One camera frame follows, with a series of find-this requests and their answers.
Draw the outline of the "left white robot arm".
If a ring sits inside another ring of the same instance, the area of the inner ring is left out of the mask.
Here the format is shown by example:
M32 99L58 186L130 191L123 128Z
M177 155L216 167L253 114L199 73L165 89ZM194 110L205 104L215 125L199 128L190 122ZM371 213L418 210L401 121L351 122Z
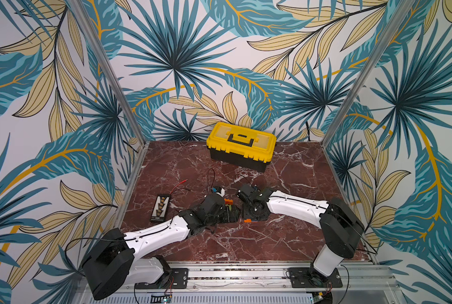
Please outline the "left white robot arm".
M103 300L127 284L168 282L171 268L155 256L139 264L142 257L169 244L201 234L207 227L238 222L241 210L223 195L210 193L193 208L147 229L123 233L108 231L84 257L81 267L94 300Z

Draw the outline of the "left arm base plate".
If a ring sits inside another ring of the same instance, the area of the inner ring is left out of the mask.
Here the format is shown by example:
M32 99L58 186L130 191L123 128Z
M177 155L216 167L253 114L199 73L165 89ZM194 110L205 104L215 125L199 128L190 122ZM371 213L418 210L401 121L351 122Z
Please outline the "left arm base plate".
M188 283L188 268L176 268L165 271L165 273L154 283L140 282L135 284L138 290L164 290L171 288L173 290L185 290Z

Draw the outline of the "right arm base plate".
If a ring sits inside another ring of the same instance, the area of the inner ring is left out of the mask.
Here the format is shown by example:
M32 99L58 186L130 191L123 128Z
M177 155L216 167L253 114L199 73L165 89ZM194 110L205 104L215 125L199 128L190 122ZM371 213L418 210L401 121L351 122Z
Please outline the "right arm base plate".
M292 288L317 288L327 289L341 288L343 283L339 271L335 269L330 276L323 276L313 268L291 267L286 271L286 276L291 282Z

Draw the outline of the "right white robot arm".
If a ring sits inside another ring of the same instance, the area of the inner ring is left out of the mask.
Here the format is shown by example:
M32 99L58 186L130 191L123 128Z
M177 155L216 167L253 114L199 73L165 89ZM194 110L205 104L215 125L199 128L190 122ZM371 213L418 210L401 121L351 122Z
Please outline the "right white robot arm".
M345 259L354 257L365 226L340 198L311 200L250 184L237 191L243 215L253 221L267 220L271 214L286 215L314 225L322 231L325 245L310 266L310 272L328 278Z

